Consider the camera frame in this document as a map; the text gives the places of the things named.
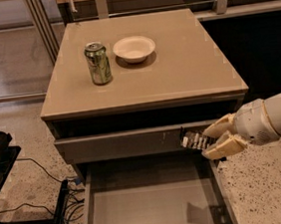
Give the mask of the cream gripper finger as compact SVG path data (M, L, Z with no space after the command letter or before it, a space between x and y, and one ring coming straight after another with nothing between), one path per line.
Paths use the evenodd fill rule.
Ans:
M204 150L202 154L206 159L219 160L222 157L229 157L229 155L244 151L248 143L249 141L239 133L232 134L227 131L214 144Z
M227 115L218 119L218 121L211 124L208 128L203 131L203 134L210 136L212 138L219 139L226 132L231 132L232 134L236 133L234 127L234 113L228 113Z

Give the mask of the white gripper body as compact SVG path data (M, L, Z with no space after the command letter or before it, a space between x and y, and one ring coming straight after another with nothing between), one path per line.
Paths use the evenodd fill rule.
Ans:
M242 106L235 114L234 130L255 145L264 145L280 139L274 128L268 109L276 102L273 96L268 99L256 99Z

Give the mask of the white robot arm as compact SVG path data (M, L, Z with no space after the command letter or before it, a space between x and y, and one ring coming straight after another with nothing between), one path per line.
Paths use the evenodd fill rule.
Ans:
M219 159L243 151L248 144L266 145L281 137L281 94L256 99L236 113L228 113L205 131L216 139L203 151L208 159Z

